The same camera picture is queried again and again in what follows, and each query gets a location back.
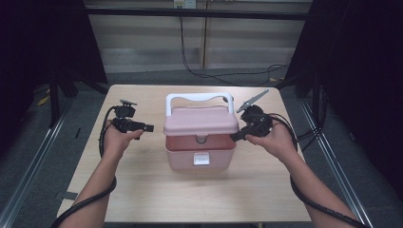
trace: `white wall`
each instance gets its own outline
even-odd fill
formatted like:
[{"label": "white wall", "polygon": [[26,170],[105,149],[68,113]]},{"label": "white wall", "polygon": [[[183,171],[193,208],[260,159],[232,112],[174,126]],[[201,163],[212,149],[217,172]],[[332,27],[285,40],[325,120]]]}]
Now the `white wall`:
[{"label": "white wall", "polygon": [[[173,8],[173,0],[86,0],[86,4]],[[197,1],[197,9],[201,10],[308,12],[310,5],[309,0]],[[90,15],[90,21],[107,73],[184,68],[179,18]],[[183,18],[186,60],[192,68],[286,64],[294,53],[302,27],[300,21],[186,17]]]}]

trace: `table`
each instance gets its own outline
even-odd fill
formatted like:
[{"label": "table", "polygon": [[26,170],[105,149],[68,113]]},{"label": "table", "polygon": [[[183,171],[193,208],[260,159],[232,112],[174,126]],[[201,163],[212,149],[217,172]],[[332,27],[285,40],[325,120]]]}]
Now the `table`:
[{"label": "table", "polygon": [[[237,109],[261,93],[262,87],[113,85],[98,115],[68,192],[79,193],[100,160],[98,139],[106,111],[120,99],[137,103],[134,121],[154,124],[125,151],[111,193],[106,222],[270,222],[309,221],[301,201],[294,195],[289,173],[263,148],[238,141],[230,166],[220,172],[178,172],[168,163],[163,124],[165,98],[170,93],[229,92]],[[256,102],[266,113],[288,119],[275,88]],[[175,99],[172,105],[190,105]],[[192,105],[225,105],[222,98]],[[240,127],[245,123],[239,121]],[[64,199],[58,215],[73,203]]]}]

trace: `pink storage container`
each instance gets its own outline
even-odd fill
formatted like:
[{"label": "pink storage container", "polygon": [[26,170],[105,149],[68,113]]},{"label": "pink storage container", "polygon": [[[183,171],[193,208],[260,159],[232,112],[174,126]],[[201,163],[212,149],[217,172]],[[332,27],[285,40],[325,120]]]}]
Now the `pink storage container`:
[{"label": "pink storage container", "polygon": [[[228,104],[171,108],[171,101],[175,98],[203,102],[216,97],[226,98]],[[181,93],[166,97],[163,133],[166,136],[165,148],[172,169],[228,167],[236,147],[229,135],[239,129],[233,98],[229,93]]]}]

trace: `person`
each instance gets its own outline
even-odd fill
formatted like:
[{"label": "person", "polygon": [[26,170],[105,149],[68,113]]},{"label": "person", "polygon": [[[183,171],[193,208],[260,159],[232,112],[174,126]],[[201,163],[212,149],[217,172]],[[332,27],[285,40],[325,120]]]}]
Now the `person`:
[{"label": "person", "polygon": [[[121,133],[113,125],[108,128],[105,136],[104,156],[73,205],[107,189],[114,179],[119,160],[124,151],[133,139],[140,137],[142,134],[142,130]],[[247,135],[246,140],[254,145],[262,146],[268,153],[282,162],[305,197],[338,213],[356,219],[350,208],[316,176],[297,153],[291,136],[284,125],[274,121],[270,134],[261,138]],[[59,227],[103,227],[108,201],[109,196],[106,196],[91,203],[66,218]],[[314,227],[353,227],[309,205],[305,204],[305,207]]]}]

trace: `wall outlet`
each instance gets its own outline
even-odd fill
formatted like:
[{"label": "wall outlet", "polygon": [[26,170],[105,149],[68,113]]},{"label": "wall outlet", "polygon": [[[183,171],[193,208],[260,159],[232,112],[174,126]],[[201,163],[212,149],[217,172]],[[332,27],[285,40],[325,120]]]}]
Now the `wall outlet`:
[{"label": "wall outlet", "polygon": [[185,9],[195,9],[196,0],[184,0],[184,8]]},{"label": "wall outlet", "polygon": [[184,9],[184,0],[174,0],[174,9]]}]

